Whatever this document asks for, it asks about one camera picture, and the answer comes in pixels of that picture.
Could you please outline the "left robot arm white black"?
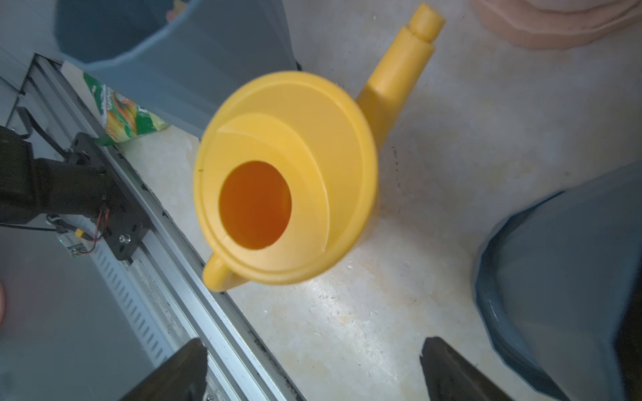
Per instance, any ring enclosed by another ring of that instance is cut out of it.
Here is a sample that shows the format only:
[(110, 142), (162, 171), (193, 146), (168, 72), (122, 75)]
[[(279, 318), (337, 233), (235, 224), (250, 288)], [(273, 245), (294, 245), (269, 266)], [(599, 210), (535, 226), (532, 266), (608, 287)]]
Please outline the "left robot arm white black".
[(106, 170), (33, 156), (33, 147), (1, 128), (1, 222), (23, 225), (42, 214), (97, 217), (117, 186)]

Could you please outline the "green yellow candy bag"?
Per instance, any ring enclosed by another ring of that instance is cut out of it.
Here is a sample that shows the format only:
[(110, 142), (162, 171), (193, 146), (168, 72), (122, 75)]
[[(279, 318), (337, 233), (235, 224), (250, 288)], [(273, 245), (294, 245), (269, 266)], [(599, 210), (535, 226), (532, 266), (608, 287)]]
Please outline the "green yellow candy bag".
[(87, 73), (83, 73), (83, 78), (100, 112), (100, 123), (105, 130), (105, 135), (95, 140), (97, 145), (117, 145), (170, 127), (165, 120), (112, 90), (100, 80)]

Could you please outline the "pink saucer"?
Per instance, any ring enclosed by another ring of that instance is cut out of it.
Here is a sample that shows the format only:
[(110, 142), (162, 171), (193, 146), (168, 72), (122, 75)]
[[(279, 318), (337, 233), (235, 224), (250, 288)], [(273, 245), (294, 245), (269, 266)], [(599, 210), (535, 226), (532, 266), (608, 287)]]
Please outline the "pink saucer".
[(528, 49), (587, 45), (641, 21), (640, 1), (472, 1), (484, 28)]

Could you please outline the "blue pot red succulent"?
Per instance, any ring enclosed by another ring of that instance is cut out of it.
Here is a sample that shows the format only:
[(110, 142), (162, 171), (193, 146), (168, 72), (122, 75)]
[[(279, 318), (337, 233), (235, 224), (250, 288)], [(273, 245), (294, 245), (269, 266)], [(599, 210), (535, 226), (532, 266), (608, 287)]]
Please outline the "blue pot red succulent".
[(640, 399), (640, 162), (501, 221), (472, 290), (495, 351), (536, 391)]

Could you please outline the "yellow watering can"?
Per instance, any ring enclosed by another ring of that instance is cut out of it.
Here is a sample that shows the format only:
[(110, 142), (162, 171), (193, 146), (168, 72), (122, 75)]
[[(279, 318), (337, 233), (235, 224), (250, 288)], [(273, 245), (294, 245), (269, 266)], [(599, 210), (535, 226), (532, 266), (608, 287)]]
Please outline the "yellow watering can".
[(209, 290), (303, 282), (355, 246), (374, 218), (379, 149), (444, 23), (420, 5), (357, 97), (319, 75), (283, 71), (223, 103), (194, 175), (197, 218), (212, 249), (202, 273)]

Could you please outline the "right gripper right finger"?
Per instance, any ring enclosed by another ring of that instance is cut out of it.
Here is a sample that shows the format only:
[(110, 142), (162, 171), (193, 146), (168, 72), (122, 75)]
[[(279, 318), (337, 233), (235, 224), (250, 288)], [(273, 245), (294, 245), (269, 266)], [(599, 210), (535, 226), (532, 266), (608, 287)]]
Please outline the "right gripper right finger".
[(426, 338), (420, 362), (432, 401), (512, 400), (440, 337)]

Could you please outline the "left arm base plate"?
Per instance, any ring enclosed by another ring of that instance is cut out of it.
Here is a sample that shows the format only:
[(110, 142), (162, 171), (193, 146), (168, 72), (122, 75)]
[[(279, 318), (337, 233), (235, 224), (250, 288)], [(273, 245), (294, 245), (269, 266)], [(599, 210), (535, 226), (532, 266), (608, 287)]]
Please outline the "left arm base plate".
[(72, 143), (72, 150), (85, 157), (85, 164), (108, 178), (110, 184), (102, 198), (101, 209), (110, 217), (101, 228), (105, 242), (119, 261), (130, 261), (142, 244), (151, 222), (142, 204), (135, 197), (130, 184), (118, 171), (121, 154), (112, 148), (95, 143), (86, 133), (78, 133)]

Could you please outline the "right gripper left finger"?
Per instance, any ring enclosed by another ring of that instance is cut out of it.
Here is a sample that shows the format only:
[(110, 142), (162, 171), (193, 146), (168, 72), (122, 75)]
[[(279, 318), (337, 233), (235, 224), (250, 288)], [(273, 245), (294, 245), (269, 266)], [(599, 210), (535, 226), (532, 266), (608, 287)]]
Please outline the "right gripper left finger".
[(121, 400), (203, 400), (207, 355), (202, 341), (191, 339)]

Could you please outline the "front aluminium rail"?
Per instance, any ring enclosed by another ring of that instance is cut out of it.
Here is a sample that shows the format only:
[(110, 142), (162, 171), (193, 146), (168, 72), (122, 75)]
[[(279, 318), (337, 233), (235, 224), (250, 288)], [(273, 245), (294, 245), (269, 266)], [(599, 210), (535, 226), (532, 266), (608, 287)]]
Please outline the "front aluminium rail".
[(2, 399), (303, 398), (57, 63), (33, 57), (5, 125), (63, 166), (54, 212), (90, 240), (3, 222)]

